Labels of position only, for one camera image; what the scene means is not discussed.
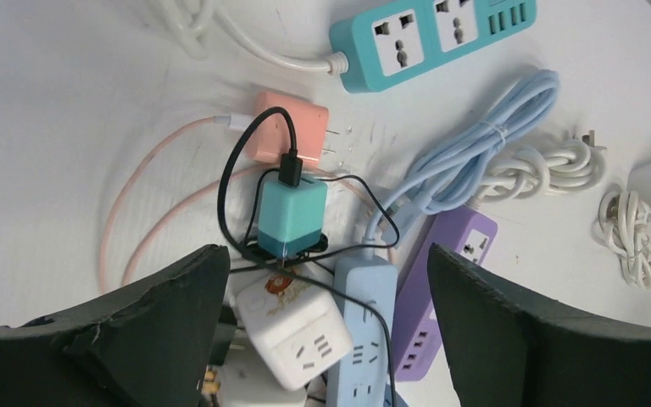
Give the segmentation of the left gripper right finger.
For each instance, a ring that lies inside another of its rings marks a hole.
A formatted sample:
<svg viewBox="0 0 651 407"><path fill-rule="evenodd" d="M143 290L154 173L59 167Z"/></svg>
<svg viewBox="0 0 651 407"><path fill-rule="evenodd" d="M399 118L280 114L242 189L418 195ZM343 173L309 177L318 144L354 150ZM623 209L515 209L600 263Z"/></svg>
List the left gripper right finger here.
<svg viewBox="0 0 651 407"><path fill-rule="evenodd" d="M651 327L563 304L438 245L426 268L463 406L651 406Z"/></svg>

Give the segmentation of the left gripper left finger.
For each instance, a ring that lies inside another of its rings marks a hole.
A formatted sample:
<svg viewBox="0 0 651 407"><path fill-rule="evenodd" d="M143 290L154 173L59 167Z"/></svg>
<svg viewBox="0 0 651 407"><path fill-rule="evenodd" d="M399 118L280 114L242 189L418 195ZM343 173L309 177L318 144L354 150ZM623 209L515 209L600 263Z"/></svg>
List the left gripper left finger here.
<svg viewBox="0 0 651 407"><path fill-rule="evenodd" d="M137 282L0 326L0 406L196 406L230 270L206 245Z"/></svg>

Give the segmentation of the purple power strip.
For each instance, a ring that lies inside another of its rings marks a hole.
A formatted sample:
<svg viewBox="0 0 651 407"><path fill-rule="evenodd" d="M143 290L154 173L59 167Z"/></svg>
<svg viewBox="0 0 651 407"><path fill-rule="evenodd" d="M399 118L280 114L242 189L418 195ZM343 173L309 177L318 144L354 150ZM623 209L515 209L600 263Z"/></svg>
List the purple power strip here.
<svg viewBox="0 0 651 407"><path fill-rule="evenodd" d="M429 371L442 346L427 275L433 244L481 264L498 232L495 220L462 206L435 216L395 300L392 357L398 382L417 382Z"/></svg>

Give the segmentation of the white cube socket adapter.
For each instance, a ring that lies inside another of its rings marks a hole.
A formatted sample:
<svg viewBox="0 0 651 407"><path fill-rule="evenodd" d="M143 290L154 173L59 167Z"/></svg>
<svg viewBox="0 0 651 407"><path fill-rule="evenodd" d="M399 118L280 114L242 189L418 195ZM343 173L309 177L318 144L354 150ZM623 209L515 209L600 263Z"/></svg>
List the white cube socket adapter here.
<svg viewBox="0 0 651 407"><path fill-rule="evenodd" d="M235 305L251 344L288 391L304 387L353 350L334 298L311 283L271 274L243 288Z"/></svg>

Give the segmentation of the teal plug adapter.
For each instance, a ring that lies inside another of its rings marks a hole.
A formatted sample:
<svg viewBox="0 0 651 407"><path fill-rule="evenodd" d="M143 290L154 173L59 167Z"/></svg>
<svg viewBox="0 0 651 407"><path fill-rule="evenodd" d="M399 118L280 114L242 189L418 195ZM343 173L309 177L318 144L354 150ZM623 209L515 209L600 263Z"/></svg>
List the teal plug adapter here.
<svg viewBox="0 0 651 407"><path fill-rule="evenodd" d="M328 186L303 176L297 187L269 179L259 206L257 244L277 259L291 259L320 241Z"/></svg>

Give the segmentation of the light blue power strip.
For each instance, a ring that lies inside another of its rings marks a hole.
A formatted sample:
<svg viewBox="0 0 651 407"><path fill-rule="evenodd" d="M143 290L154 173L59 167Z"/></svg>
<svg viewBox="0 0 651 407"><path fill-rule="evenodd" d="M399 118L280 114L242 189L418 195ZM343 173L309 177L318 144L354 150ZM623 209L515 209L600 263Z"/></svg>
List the light blue power strip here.
<svg viewBox="0 0 651 407"><path fill-rule="evenodd" d="M378 311L388 331L383 331L380 320L371 311L346 299L336 299L351 333L353 348L328 370L328 406L384 405L387 339L392 329L397 282L398 268L378 255L367 258L354 254L336 262L333 287Z"/></svg>

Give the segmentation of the teal power strip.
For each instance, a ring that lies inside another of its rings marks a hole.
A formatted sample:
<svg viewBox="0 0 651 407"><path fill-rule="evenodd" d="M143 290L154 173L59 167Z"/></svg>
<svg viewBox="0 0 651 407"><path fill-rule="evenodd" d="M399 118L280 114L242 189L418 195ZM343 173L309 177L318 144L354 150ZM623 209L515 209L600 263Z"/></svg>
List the teal power strip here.
<svg viewBox="0 0 651 407"><path fill-rule="evenodd" d="M534 0L392 1L334 23L351 93L381 92L531 27Z"/></svg>

